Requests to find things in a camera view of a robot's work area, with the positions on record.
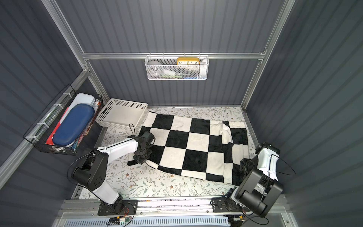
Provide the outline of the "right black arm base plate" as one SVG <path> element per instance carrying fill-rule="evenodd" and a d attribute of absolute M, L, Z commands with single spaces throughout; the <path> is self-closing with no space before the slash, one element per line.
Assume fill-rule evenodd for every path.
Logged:
<path fill-rule="evenodd" d="M 250 209 L 226 197 L 212 198 L 210 205 L 214 213 L 250 212 Z"/>

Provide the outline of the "black white checkered pillowcase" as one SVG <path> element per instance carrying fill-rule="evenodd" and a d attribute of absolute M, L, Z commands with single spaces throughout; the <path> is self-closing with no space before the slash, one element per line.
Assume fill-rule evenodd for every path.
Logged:
<path fill-rule="evenodd" d="M 244 122 L 205 120 L 150 112 L 140 133 L 155 141 L 146 164 L 179 176 L 239 185 L 240 162 L 249 157 Z"/>

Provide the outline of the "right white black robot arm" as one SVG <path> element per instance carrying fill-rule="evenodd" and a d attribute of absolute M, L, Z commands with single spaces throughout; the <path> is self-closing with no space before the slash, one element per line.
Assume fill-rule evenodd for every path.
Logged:
<path fill-rule="evenodd" d="M 283 185 L 277 177 L 280 150 L 264 142 L 256 147 L 255 154 L 252 159 L 240 162 L 242 182 L 225 199 L 225 206 L 231 212 L 245 211 L 247 208 L 263 218 L 283 192 Z"/>

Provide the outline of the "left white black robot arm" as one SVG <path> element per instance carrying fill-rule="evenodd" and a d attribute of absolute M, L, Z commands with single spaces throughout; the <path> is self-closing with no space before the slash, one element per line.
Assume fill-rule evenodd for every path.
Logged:
<path fill-rule="evenodd" d="M 133 155 L 138 164 L 144 164 L 150 157 L 155 136 L 146 131 L 141 136 L 131 135 L 121 142 L 96 148 L 77 161 L 71 173 L 71 179 L 88 189 L 107 205 L 113 205 L 120 199 L 119 193 L 106 180 L 107 168 L 113 161 Z"/>

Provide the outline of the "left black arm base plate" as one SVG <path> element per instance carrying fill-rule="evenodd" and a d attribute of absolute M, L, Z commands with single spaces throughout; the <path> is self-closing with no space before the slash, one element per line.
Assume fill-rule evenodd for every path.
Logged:
<path fill-rule="evenodd" d="M 131 215 L 136 213 L 138 200 L 122 200 L 116 201 L 115 204 L 109 205 L 101 201 L 99 205 L 98 216 L 121 216 Z"/>

